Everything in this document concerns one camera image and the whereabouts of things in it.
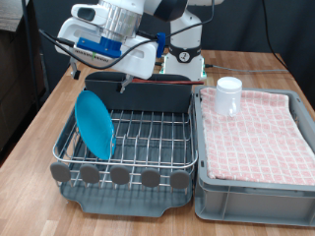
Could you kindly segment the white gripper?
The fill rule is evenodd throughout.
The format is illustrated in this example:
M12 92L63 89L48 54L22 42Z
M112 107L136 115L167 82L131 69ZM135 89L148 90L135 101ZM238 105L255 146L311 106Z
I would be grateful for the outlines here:
M58 37L68 39L74 43L77 43L80 38L100 43L101 32L98 26L76 18L70 18L62 25L58 32ZM144 41L146 39L139 35L124 37L120 47L121 53L125 53L132 46L143 43ZM67 45L64 45L64 47L93 66L105 67L116 61L116 58L101 55L94 50L82 49L77 45L73 48ZM118 87L120 93L123 93L126 87L132 83L134 77L147 80L152 75L156 62L157 49L158 44L156 42L143 43L131 50L122 60L112 66L112 69L116 71L129 74L126 75L125 80ZM77 68L77 61L74 58L70 59L70 66L72 69L72 78L74 80L79 79L81 71Z

